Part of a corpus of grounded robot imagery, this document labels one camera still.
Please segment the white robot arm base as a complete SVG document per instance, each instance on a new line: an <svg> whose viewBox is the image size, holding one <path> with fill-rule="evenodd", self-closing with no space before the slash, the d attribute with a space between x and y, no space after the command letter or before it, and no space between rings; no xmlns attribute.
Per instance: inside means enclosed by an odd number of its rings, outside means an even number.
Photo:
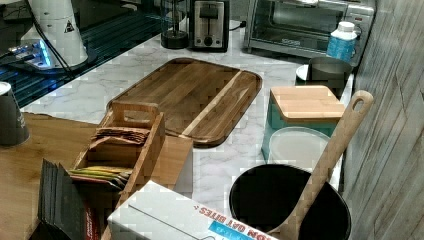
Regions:
<svg viewBox="0 0 424 240"><path fill-rule="evenodd" d="M94 50L85 46L74 16L71 0L24 0L32 27L21 37L28 45L26 64L41 72L66 72L91 65Z"/></svg>

